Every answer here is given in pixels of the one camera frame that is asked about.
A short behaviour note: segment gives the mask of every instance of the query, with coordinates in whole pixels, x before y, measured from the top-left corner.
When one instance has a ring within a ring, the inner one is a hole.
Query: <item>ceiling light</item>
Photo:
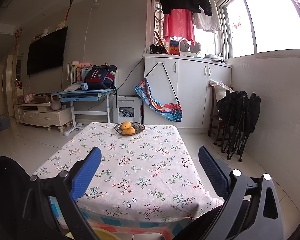
[[[98,3],[98,1],[97,1],[97,0],[95,0],[95,1],[94,1],[94,3],[92,4],[92,6],[93,6],[93,7],[97,7],[97,6],[99,6],[99,3]]]

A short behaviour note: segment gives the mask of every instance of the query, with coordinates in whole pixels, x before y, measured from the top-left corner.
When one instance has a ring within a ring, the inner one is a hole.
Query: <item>yellow fruit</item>
[[[130,122],[123,122],[122,125],[120,126],[121,130],[125,130],[131,127],[131,123]]]
[[[133,127],[122,130],[122,134],[132,134],[135,132],[136,132],[136,130]]]

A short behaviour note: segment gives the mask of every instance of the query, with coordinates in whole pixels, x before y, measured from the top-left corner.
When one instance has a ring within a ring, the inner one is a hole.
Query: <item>backpack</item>
[[[114,65],[102,65],[92,67],[84,78],[90,90],[102,90],[114,87],[115,72],[117,67]]]

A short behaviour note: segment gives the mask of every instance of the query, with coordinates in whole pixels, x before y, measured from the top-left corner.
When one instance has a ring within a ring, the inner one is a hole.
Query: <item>floral tablecloth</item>
[[[222,204],[204,189],[176,127],[146,125],[130,137],[119,135],[114,126],[89,124],[34,173],[42,179],[54,177],[99,147],[101,164],[85,196],[77,200],[91,226],[112,232],[160,232],[171,239]],[[55,201],[53,207],[64,224]]]

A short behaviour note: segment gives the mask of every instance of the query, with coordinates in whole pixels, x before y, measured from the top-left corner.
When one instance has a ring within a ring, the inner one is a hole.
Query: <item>white appliance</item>
[[[112,101],[113,122],[141,123],[141,105],[142,100],[138,96],[120,95],[117,98],[114,97]]]

